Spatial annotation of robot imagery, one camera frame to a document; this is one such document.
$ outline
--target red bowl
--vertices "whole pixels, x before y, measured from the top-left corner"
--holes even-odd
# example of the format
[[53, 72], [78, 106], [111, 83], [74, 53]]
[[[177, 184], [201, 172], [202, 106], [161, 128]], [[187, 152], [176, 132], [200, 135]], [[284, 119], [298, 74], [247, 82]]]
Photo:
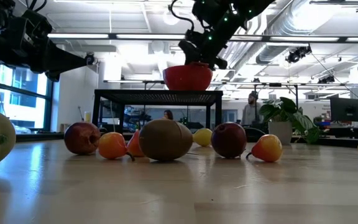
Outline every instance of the red bowl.
[[163, 78], [169, 90], [203, 91], [211, 83], [212, 71], [208, 64], [193, 62], [165, 69]]

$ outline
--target computer monitor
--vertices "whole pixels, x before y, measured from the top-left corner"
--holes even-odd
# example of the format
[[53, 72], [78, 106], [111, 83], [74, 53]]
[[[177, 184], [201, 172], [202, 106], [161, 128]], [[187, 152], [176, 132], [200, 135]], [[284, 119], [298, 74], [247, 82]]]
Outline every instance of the computer monitor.
[[358, 122], [358, 99], [330, 98], [331, 121]]

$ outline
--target white pot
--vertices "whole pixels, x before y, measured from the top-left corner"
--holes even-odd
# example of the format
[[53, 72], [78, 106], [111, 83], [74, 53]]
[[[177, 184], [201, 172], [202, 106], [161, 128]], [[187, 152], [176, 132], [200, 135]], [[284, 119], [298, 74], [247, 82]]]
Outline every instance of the white pot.
[[268, 133], [274, 134], [279, 138], [281, 144], [290, 144], [292, 138], [291, 122], [269, 122]]

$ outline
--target wooden surface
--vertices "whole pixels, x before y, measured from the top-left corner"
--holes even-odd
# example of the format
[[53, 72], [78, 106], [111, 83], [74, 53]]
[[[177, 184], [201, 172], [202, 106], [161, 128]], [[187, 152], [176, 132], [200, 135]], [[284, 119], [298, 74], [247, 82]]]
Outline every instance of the wooden surface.
[[0, 162], [0, 223], [358, 223], [355, 149], [294, 144], [274, 164], [192, 153], [162, 164], [17, 144]]

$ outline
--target person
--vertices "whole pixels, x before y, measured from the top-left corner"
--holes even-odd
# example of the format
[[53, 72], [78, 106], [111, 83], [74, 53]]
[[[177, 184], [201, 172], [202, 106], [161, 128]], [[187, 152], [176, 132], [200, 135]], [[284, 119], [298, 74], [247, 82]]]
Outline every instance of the person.
[[[248, 96], [248, 104], [244, 107], [242, 112], [241, 125], [252, 125], [252, 123], [261, 123], [263, 121], [262, 116], [259, 115], [259, 110], [262, 105], [257, 102], [258, 93], [252, 91]], [[255, 118], [255, 107], [257, 108], [257, 118]]]
[[163, 117], [163, 118], [173, 120], [172, 111], [170, 111], [170, 110], [165, 110], [165, 111], [164, 111], [164, 117]]

